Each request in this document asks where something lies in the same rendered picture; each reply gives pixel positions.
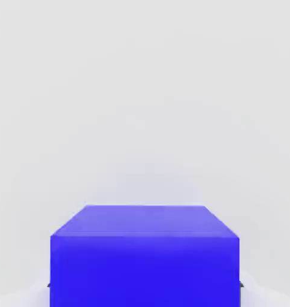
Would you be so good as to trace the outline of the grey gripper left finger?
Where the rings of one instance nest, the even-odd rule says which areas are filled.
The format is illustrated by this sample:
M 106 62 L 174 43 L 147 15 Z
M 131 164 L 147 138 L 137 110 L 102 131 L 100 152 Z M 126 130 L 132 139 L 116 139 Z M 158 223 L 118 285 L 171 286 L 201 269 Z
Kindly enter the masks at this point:
M 50 289 L 47 281 L 38 280 L 10 296 L 8 307 L 50 307 Z

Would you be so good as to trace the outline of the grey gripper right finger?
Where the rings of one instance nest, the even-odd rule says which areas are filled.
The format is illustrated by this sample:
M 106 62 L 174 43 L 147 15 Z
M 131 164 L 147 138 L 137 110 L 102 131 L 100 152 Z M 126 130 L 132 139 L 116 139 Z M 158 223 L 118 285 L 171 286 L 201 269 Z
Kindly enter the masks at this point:
M 241 273 L 241 307 L 283 307 L 282 299 L 271 290 L 259 286 L 248 273 Z

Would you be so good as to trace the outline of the small blue cube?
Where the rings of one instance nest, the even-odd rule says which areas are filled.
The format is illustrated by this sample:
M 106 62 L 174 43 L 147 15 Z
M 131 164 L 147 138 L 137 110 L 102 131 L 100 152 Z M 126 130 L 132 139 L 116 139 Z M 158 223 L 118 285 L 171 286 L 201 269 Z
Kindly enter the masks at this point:
M 50 307 L 240 307 L 240 241 L 204 206 L 86 206 L 50 238 Z

